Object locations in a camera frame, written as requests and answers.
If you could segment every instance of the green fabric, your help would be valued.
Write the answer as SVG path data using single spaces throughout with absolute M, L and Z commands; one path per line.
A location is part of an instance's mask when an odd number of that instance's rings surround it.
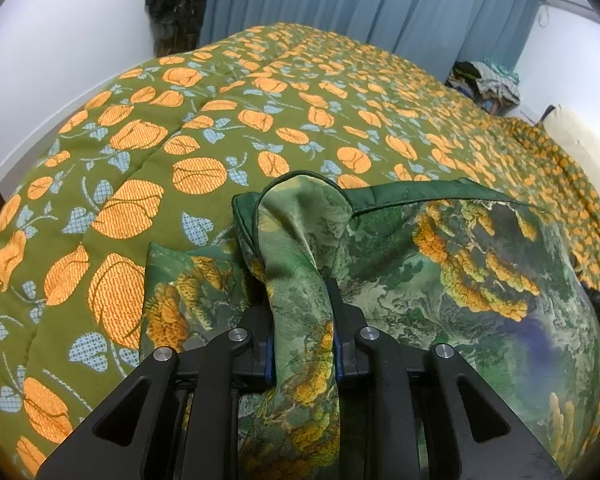
M 234 197 L 242 256 L 275 325 L 275 390 L 240 409 L 245 477 L 337 476 L 329 276 L 399 342 L 461 351 L 568 472 L 598 412 L 600 332 L 560 232 L 537 211 L 466 179 L 341 190 L 295 172 Z M 244 266 L 152 246 L 142 354 L 195 348 L 237 326 L 258 289 Z
M 0 213 L 0 444 L 17 468 L 31 478 L 138 363 L 149 244 L 236 247 L 231 198 L 294 170 L 343 189 L 468 177 L 535 203 L 600 290 L 600 199 L 544 131 L 377 48 L 254 27 L 112 81 Z

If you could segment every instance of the green comforter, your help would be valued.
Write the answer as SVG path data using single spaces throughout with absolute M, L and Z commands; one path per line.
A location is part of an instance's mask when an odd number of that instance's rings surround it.
M 582 170 L 411 63 L 299 25 L 151 60 L 60 129 L 0 213 L 0 443 L 24 474 L 138 363 L 149 243 L 230 242 L 231 197 L 289 170 L 345 189 L 469 177 L 545 208 L 600 289 Z

